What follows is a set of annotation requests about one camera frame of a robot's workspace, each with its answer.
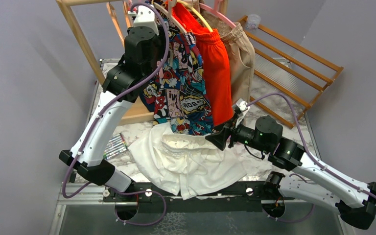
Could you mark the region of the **white shorts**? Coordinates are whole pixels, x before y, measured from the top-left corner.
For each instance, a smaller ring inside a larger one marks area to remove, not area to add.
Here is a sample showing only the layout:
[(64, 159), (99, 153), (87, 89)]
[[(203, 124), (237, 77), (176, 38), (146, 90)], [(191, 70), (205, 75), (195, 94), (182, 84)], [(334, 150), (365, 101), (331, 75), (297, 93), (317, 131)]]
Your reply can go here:
[(242, 145), (221, 151), (203, 136), (174, 134), (170, 125), (132, 124), (131, 178), (150, 182), (186, 200), (217, 192), (240, 181), (259, 181), (273, 169), (268, 162), (248, 154)]

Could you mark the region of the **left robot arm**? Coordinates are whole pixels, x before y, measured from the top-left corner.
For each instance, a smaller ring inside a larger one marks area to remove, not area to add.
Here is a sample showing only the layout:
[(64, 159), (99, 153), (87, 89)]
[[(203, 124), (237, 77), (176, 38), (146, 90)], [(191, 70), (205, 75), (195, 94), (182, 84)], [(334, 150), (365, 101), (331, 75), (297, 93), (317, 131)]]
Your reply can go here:
[(128, 29), (125, 53), (106, 74), (97, 107), (83, 134), (70, 150), (63, 150), (59, 159), (75, 169), (87, 181), (116, 190), (122, 201), (134, 196), (132, 179), (104, 159), (105, 148), (117, 125), (132, 107), (139, 93), (159, 71), (166, 48), (162, 26), (158, 32), (147, 26)]

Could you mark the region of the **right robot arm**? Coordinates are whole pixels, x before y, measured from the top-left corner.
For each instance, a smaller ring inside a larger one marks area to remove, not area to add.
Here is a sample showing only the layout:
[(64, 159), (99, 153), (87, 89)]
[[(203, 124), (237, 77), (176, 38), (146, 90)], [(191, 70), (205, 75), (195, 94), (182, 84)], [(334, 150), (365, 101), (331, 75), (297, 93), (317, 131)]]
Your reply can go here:
[(227, 121), (219, 132), (205, 138), (224, 150), (235, 143), (267, 154), (274, 166), (306, 177), (312, 184), (287, 179), (271, 172), (263, 185), (269, 199), (291, 197), (330, 209), (347, 224), (362, 230), (371, 226), (376, 216), (376, 182), (365, 183), (327, 165), (293, 140), (283, 137), (283, 127), (270, 116), (257, 119), (255, 128)]

